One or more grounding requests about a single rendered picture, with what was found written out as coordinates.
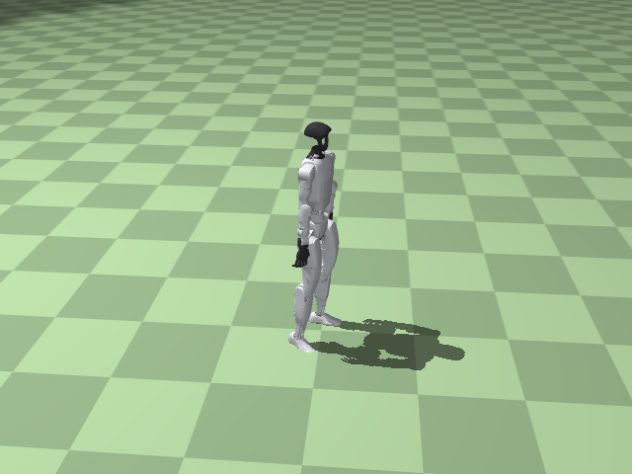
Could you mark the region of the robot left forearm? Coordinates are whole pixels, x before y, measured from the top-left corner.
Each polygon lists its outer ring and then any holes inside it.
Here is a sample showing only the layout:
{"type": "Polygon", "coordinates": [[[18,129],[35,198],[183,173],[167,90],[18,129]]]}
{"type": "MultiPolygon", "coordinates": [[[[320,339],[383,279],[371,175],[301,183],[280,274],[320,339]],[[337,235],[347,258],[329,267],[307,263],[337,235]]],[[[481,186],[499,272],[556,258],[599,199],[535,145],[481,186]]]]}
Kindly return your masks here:
{"type": "Polygon", "coordinates": [[[331,194],[330,203],[326,207],[326,210],[324,211],[324,215],[327,216],[327,218],[329,218],[330,213],[333,212],[333,209],[334,209],[334,198],[335,198],[335,193],[331,194]]]}

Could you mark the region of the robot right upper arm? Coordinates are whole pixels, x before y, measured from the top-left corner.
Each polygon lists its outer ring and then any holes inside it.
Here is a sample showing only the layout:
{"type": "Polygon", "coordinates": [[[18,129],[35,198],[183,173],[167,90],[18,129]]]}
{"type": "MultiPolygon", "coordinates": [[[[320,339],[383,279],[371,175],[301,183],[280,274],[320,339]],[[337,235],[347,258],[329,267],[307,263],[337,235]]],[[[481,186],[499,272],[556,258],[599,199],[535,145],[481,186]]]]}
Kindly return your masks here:
{"type": "Polygon", "coordinates": [[[312,182],[315,178],[315,166],[312,164],[304,164],[299,168],[297,178],[299,182],[298,207],[300,209],[303,204],[308,204],[312,212],[314,210],[314,204],[308,199],[311,195],[312,182]]]}

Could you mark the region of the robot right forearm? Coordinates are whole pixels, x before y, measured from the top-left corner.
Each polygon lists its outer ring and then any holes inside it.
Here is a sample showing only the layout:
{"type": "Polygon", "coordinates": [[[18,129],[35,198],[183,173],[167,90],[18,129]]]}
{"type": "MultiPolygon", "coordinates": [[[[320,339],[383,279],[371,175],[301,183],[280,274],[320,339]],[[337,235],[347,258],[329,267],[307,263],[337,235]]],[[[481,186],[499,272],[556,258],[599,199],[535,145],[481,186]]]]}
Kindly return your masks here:
{"type": "MultiPolygon", "coordinates": [[[[297,234],[298,234],[298,238],[301,239],[301,246],[304,245],[308,245],[309,243],[309,225],[310,225],[310,221],[311,221],[311,216],[309,215],[311,212],[311,207],[308,204],[303,204],[298,212],[298,221],[299,221],[299,225],[298,225],[298,230],[297,230],[297,234]]],[[[298,240],[297,238],[297,240],[298,240]]]]}

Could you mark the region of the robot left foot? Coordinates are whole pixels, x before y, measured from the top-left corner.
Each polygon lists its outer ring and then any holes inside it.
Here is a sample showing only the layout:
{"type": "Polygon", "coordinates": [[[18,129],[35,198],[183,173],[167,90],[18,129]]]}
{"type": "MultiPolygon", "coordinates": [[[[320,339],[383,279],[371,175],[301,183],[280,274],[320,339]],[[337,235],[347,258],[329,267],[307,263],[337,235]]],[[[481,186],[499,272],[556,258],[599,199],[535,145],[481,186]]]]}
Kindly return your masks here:
{"type": "MultiPolygon", "coordinates": [[[[322,313],[321,313],[321,315],[322,315],[322,313]]],[[[321,317],[321,316],[318,317],[317,316],[317,312],[315,312],[315,311],[313,311],[310,314],[309,321],[313,322],[313,323],[321,323],[321,324],[330,325],[330,326],[339,326],[339,325],[342,324],[342,320],[340,320],[338,318],[335,318],[335,317],[333,317],[333,316],[331,316],[331,315],[329,315],[327,313],[325,313],[325,315],[323,317],[321,317]]]]}

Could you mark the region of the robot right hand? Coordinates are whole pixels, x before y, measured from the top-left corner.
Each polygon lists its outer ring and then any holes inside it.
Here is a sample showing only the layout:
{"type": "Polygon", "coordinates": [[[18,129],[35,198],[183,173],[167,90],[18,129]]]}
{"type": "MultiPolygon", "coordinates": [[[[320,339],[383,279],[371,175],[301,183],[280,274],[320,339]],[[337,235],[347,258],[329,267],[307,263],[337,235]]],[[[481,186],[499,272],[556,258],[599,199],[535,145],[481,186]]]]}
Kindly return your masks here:
{"type": "Polygon", "coordinates": [[[310,256],[310,253],[309,253],[309,250],[307,249],[308,245],[301,246],[301,239],[300,238],[298,238],[298,240],[297,240],[297,247],[299,248],[299,250],[298,250],[297,255],[296,255],[295,264],[292,265],[292,266],[293,267],[297,267],[297,268],[298,267],[301,268],[301,267],[307,265],[307,259],[308,259],[308,256],[310,256]],[[301,262],[301,260],[302,260],[302,262],[301,262]]]}

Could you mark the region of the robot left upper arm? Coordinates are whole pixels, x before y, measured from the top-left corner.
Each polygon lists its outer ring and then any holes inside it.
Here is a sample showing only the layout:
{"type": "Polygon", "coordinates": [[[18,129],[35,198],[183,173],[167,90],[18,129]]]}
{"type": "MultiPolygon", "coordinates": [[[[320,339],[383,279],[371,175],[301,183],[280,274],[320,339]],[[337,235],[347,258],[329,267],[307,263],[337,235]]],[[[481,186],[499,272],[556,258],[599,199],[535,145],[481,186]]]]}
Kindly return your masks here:
{"type": "MultiPolygon", "coordinates": [[[[335,163],[335,153],[334,153],[334,152],[331,152],[331,151],[325,151],[325,152],[328,152],[328,153],[332,156],[332,159],[333,159],[333,168],[334,168],[334,163],[335,163]]],[[[333,183],[332,183],[332,194],[336,192],[336,190],[337,190],[337,186],[338,186],[337,182],[333,180],[333,183]]]]}

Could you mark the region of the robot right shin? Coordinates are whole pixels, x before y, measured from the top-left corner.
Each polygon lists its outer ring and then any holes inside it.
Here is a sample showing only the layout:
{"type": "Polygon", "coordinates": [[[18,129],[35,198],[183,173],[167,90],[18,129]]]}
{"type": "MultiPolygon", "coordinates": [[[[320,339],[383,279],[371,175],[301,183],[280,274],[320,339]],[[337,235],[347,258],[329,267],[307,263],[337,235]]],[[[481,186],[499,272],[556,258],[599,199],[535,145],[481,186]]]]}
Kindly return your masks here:
{"type": "Polygon", "coordinates": [[[310,317],[313,303],[313,293],[309,294],[308,299],[306,299],[303,287],[298,286],[294,290],[294,294],[293,315],[295,316],[295,339],[300,341],[300,337],[302,339],[304,338],[304,331],[310,317]],[[301,335],[302,332],[303,334],[301,335]]]}

